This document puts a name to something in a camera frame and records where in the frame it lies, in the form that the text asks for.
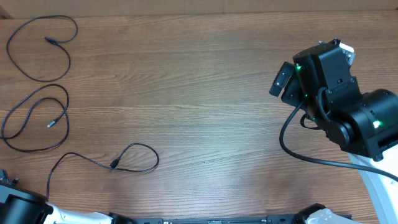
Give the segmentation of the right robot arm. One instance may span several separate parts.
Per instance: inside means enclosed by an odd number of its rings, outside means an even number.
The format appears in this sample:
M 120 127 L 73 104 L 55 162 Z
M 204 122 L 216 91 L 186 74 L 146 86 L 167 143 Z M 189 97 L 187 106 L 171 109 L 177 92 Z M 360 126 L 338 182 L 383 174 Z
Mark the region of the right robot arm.
M 361 93 L 350 69 L 352 47 L 339 39 L 319 42 L 282 64 L 269 90 L 303 110 L 303 120 L 349 155 L 349 162 L 296 159 L 357 170 L 368 190 L 378 220 L 397 222 L 397 95 L 385 89 Z

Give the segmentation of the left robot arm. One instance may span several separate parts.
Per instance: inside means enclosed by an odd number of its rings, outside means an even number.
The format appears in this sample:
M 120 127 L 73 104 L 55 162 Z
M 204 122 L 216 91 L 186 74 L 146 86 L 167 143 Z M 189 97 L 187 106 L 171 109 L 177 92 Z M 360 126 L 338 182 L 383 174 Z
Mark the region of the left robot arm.
M 35 192 L 18 189 L 17 179 L 9 180 L 1 170 L 1 224 L 136 224 L 132 218 L 100 212 L 62 210 Z

